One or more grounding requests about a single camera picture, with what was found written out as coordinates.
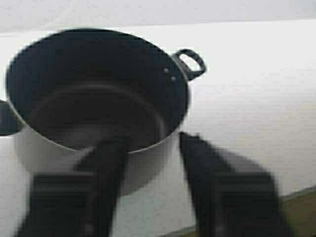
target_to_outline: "cooking pot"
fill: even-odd
[[[180,59],[193,58],[192,71]],[[192,50],[169,56],[139,37],[110,30],[74,29],[23,49],[6,74],[1,135],[31,172],[47,172],[113,136],[131,141],[123,194],[163,167],[190,101],[188,82],[206,71]]]

